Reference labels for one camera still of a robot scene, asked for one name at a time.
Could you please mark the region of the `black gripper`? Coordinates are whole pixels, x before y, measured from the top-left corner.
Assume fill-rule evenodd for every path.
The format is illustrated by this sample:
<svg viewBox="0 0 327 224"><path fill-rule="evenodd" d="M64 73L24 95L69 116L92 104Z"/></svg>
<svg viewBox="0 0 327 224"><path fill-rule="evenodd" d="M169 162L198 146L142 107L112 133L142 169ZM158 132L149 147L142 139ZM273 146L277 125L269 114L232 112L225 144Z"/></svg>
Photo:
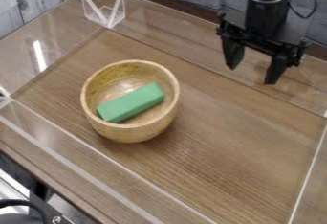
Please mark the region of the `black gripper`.
<svg viewBox="0 0 327 224"><path fill-rule="evenodd" d="M308 47L305 25L288 20L287 0L247 1L245 11L224 8L217 14L217 35L223 41L227 67L233 70L244 58L245 48L272 57L264 84L275 85L287 67L297 66Z"/></svg>

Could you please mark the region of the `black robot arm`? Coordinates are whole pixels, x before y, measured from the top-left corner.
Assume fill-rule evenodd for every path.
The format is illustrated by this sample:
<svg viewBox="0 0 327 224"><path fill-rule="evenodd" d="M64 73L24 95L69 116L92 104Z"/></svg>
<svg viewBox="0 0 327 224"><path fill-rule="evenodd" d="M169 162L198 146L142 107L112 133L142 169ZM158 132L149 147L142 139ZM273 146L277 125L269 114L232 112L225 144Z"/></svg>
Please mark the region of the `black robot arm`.
<svg viewBox="0 0 327 224"><path fill-rule="evenodd" d="M316 11L303 15L291 5L291 0L245 0L245 12L223 8L217 17L220 25L216 35L221 38L225 66L235 70L244 58L245 48L271 57L264 84L275 85L287 68L299 66L311 45L308 21Z"/></svg>

